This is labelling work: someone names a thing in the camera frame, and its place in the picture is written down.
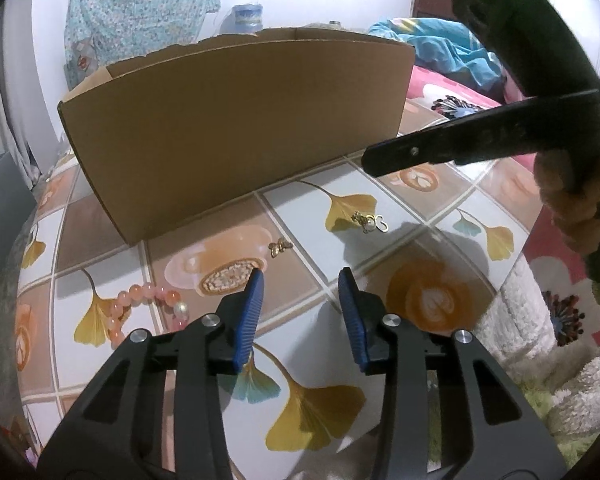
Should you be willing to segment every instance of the curtain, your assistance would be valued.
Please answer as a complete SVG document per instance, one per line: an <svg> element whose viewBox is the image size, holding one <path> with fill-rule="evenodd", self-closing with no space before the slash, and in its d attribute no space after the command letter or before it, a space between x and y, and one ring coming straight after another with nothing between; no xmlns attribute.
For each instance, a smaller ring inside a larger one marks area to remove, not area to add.
<svg viewBox="0 0 600 480"><path fill-rule="evenodd" d="M24 132L12 127L6 105L6 88L2 71L2 14L3 10L0 9L0 153L11 153L25 183L29 189L32 189L40 176L40 170L32 162Z"/></svg>

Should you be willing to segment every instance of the floor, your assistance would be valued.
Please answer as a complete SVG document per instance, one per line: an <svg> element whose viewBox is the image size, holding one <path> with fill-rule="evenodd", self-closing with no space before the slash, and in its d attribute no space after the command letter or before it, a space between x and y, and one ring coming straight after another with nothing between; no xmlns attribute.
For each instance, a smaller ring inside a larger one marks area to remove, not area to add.
<svg viewBox="0 0 600 480"><path fill-rule="evenodd" d="M36 199L40 197L44 184L34 188ZM8 428L15 415L22 415L22 404L18 390L18 377L14 365L14 320L16 292L20 263L33 223L35 211L22 226L22 230L11 248L4 273L0 277L0 424Z"/></svg>

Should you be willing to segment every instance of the black device handle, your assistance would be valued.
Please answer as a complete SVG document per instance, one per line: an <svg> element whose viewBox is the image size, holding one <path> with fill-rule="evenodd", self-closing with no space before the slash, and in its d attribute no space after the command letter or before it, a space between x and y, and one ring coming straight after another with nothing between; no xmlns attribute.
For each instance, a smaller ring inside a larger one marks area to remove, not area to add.
<svg viewBox="0 0 600 480"><path fill-rule="evenodd" d="M600 78L580 43L549 1L453 0L453 10L487 49L498 54L526 95L600 89ZM578 144L563 140L563 149L555 154L558 168L568 189L578 191L600 158L600 131ZM586 266L589 277L600 282L600 248L586 258Z"/></svg>

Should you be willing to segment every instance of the cardboard box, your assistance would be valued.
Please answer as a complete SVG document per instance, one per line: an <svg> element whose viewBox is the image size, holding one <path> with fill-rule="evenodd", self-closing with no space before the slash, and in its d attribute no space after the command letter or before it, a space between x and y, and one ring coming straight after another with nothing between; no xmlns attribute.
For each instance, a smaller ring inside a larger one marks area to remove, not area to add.
<svg viewBox="0 0 600 480"><path fill-rule="evenodd" d="M100 68L58 105L128 244L395 137L414 62L397 41L318 28L210 38Z"/></svg>

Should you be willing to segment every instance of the screw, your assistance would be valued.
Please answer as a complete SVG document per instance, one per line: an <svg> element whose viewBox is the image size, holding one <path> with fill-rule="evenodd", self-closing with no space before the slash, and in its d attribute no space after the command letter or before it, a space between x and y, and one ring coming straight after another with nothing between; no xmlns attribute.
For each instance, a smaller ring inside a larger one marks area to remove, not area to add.
<svg viewBox="0 0 600 480"><path fill-rule="evenodd" d="M386 314L382 318L382 322L387 326L398 326L401 321L400 316L396 316L395 314Z"/></svg>
<svg viewBox="0 0 600 480"><path fill-rule="evenodd" d="M220 318L217 314L205 314L202 316L202 324L204 326L218 326L220 324Z"/></svg>
<svg viewBox="0 0 600 480"><path fill-rule="evenodd" d="M131 339L132 343L141 343L148 337L149 333L147 332L147 330L145 330L144 328L136 328L129 336L129 339Z"/></svg>
<svg viewBox="0 0 600 480"><path fill-rule="evenodd" d="M468 330L458 330L454 334L454 337L456 338L456 341L464 345L474 340L474 335Z"/></svg>

